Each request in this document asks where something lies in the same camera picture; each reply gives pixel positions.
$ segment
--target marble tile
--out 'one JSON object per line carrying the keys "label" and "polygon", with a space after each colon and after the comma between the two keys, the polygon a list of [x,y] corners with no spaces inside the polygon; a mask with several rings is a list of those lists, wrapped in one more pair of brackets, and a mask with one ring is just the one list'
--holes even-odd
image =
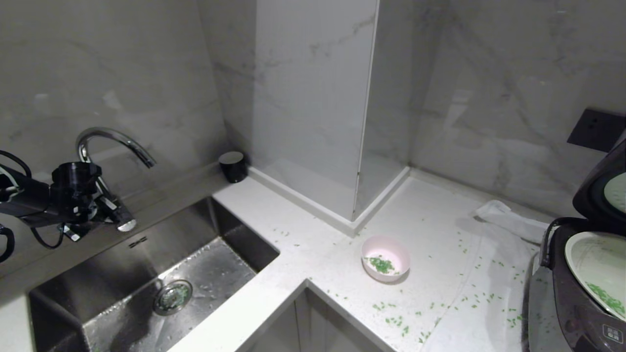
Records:
{"label": "marble tile", "polygon": [[566,143],[626,113],[626,3],[452,0],[411,163],[556,215],[605,155]]}
{"label": "marble tile", "polygon": [[379,2],[355,218],[408,164],[414,106],[426,96],[445,5]]}
{"label": "marble tile", "polygon": [[376,0],[200,0],[228,136],[351,219]]}
{"label": "marble tile", "polygon": [[[147,170],[124,147],[93,140],[122,197],[158,192],[229,149],[195,1],[7,0],[0,28],[0,149],[37,179],[77,160],[76,136],[94,126],[129,134],[158,161]],[[18,232],[18,250],[34,244]]]}

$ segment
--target kitchen sink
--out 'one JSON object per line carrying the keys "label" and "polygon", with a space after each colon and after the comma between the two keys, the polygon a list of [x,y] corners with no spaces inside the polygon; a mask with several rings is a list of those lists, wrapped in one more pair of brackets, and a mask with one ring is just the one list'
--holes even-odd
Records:
{"label": "kitchen sink", "polygon": [[166,351],[279,253],[203,200],[29,292],[37,351]]}

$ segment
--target drain strainer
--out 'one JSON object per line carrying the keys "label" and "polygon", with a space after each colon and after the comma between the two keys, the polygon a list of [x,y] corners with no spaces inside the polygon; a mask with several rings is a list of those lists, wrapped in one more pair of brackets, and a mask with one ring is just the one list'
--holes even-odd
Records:
{"label": "drain strainer", "polygon": [[171,315],[181,309],[192,298],[193,287],[185,280],[176,280],[167,284],[158,292],[153,305],[155,313]]}

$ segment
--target rice cooker lid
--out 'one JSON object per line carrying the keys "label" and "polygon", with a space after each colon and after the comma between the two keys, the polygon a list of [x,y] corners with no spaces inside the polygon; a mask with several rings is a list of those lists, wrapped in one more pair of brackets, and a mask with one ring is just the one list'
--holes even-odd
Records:
{"label": "rice cooker lid", "polygon": [[626,235],[626,140],[589,173],[572,203],[592,222]]}

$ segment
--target faucet spout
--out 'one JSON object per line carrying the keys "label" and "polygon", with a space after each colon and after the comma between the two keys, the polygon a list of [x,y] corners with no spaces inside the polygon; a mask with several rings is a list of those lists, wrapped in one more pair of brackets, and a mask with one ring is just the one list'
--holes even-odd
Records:
{"label": "faucet spout", "polygon": [[155,159],[139,143],[134,141],[134,139],[124,133],[104,127],[87,128],[78,135],[76,139],[76,149],[78,149],[78,157],[82,162],[91,162],[87,146],[89,140],[93,137],[104,137],[119,142],[130,149],[147,168],[151,168],[157,164]]}
{"label": "faucet spout", "polygon": [[[92,127],[82,131],[76,139],[76,149],[78,157],[82,162],[91,162],[89,156],[88,143],[93,137],[104,137],[117,141],[130,149],[146,167],[151,168],[157,164],[154,158],[136,141],[124,133],[104,127]],[[117,225],[117,229],[122,232],[128,232],[135,228],[137,221],[133,218],[130,211],[109,191],[102,177],[98,177],[96,187],[101,197],[96,199],[96,205],[101,210],[107,222],[113,222]]]}

